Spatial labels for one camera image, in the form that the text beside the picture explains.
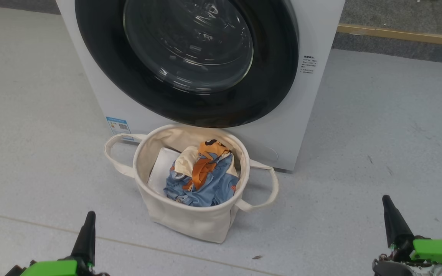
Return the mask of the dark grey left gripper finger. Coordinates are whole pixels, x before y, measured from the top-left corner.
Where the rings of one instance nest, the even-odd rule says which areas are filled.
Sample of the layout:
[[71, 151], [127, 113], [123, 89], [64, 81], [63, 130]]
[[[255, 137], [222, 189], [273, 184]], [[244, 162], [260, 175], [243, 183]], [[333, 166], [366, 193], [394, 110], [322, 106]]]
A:
[[96, 248], [96, 213], [87, 213], [84, 225], [81, 227], [71, 257], [81, 260], [85, 265], [95, 264]]

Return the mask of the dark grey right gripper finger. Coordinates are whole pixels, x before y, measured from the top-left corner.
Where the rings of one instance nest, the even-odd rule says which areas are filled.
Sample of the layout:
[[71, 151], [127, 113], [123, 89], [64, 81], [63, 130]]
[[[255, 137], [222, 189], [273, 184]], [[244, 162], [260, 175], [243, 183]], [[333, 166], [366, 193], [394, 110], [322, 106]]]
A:
[[414, 239], [414, 235], [402, 214], [391, 200], [391, 197], [389, 195], [383, 195], [382, 203], [388, 248], [391, 248], [392, 245], [400, 247], [403, 246], [405, 242], [411, 242]]

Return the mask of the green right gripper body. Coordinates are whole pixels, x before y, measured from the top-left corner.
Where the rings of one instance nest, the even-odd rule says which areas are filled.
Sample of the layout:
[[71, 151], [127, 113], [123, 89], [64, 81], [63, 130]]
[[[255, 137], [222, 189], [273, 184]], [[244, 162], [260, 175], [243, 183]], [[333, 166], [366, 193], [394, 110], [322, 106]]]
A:
[[373, 261], [375, 276], [442, 276], [442, 240], [407, 240], [391, 250]]

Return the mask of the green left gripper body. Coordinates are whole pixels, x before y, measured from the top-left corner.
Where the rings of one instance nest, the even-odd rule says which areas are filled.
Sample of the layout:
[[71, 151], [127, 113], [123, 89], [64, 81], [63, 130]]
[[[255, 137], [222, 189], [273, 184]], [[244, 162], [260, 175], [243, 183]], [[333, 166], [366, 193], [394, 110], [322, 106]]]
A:
[[76, 259], [60, 259], [31, 263], [21, 276], [108, 276], [106, 272], [95, 272], [93, 266]]

